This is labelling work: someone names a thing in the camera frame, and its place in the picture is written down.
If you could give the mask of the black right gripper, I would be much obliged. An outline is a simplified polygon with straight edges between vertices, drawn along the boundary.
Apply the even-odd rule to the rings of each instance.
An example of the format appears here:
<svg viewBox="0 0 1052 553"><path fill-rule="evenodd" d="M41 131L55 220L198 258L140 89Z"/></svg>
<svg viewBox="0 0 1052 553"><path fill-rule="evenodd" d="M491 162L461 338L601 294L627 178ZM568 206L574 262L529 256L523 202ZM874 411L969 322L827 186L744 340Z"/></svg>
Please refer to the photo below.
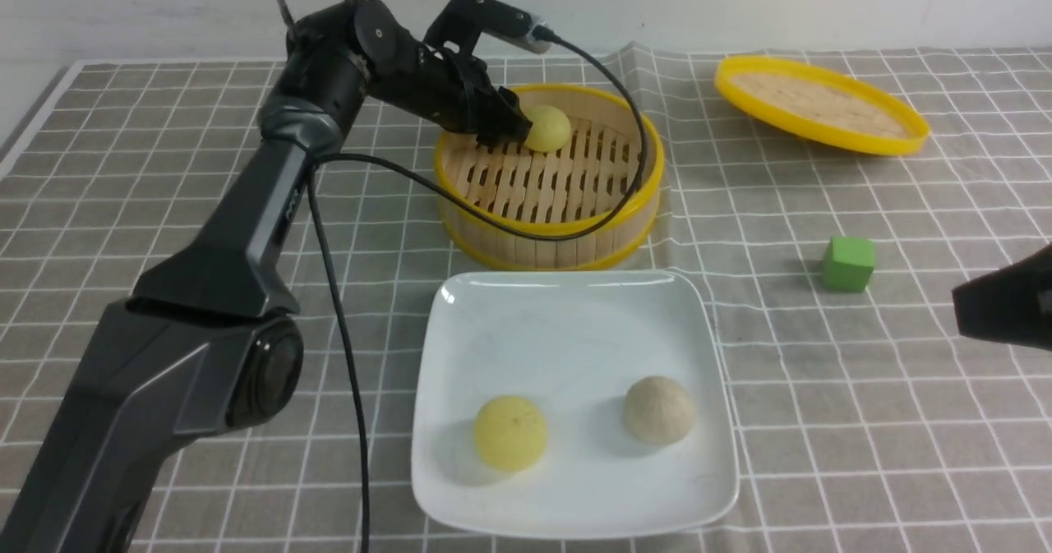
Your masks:
<svg viewBox="0 0 1052 553"><path fill-rule="evenodd" d="M952 291L962 336L1051 348L1051 247Z"/></svg>

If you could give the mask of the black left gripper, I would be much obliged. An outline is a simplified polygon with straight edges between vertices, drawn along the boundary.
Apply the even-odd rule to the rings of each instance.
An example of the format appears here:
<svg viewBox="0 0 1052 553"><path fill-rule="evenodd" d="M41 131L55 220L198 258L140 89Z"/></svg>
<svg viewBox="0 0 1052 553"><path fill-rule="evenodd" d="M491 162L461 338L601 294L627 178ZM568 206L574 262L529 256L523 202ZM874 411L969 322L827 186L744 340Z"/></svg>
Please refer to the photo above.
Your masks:
<svg viewBox="0 0 1052 553"><path fill-rule="evenodd" d="M522 145L533 127L519 97L493 85L485 62L414 41L376 71L373 96L479 145Z"/></svg>

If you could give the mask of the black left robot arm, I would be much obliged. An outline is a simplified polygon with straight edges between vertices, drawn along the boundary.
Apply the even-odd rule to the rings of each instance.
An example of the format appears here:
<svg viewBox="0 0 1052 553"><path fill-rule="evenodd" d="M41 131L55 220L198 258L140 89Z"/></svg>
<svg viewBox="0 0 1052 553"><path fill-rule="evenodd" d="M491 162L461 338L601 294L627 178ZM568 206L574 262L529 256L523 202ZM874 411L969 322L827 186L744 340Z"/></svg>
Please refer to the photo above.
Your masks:
<svg viewBox="0 0 1052 553"><path fill-rule="evenodd" d="M279 254L313 168L367 97L488 144L526 137L514 93L471 53L483 34L546 52L530 12L450 0L418 40L381 0L279 11L287 63L258 114L258 150L193 241L105 307L12 506L4 552L126 551L173 453L270 421L292 398L304 344Z"/></svg>

